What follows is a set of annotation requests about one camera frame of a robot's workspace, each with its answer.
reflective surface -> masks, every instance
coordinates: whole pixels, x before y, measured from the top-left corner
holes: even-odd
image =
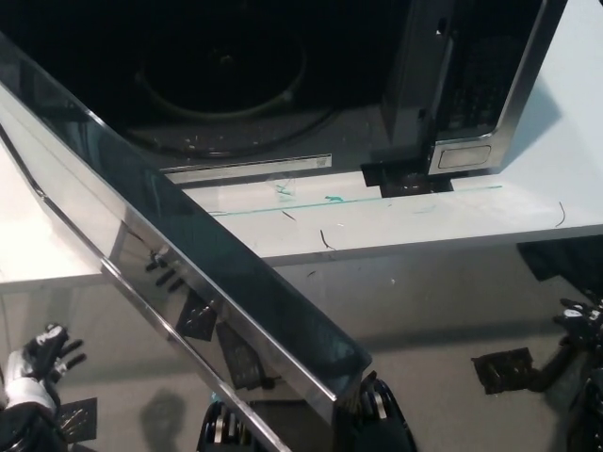
[[[245,338],[269,377],[292,388],[288,396],[315,409],[326,428],[340,410],[353,410],[369,363],[361,348],[4,37],[0,58],[0,82],[6,87],[0,92],[0,122],[30,183],[95,250],[146,318],[195,360],[209,386],[251,421],[256,434],[275,450],[284,446],[232,389],[232,369],[220,367],[225,354],[177,330],[190,290]],[[39,146],[25,145],[23,134]],[[105,223],[116,223],[119,230],[110,247],[106,228],[99,227]],[[157,259],[169,277],[150,271]],[[183,282],[174,288],[178,279]],[[245,398],[274,398],[280,387],[278,382]]]

microwave label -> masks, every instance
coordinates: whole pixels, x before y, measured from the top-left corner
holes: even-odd
[[[195,182],[214,181],[217,179],[330,168],[332,160],[332,155],[326,153],[323,155],[313,155],[311,157],[269,160],[213,168],[168,170],[166,171],[166,176],[168,176],[175,184],[191,184]]]

white countertop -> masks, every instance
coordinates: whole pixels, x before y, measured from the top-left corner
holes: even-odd
[[[569,0],[517,130],[514,158],[500,174],[454,181],[454,192],[382,199],[356,172],[187,193],[265,258],[570,236],[582,227],[603,232],[601,42],[600,3]],[[3,148],[0,178],[0,283],[99,272],[69,233],[51,224]]]

green mark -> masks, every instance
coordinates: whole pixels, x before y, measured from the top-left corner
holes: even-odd
[[[291,193],[289,190],[285,190],[284,186],[276,186],[276,192],[281,195],[293,196],[293,193]]]

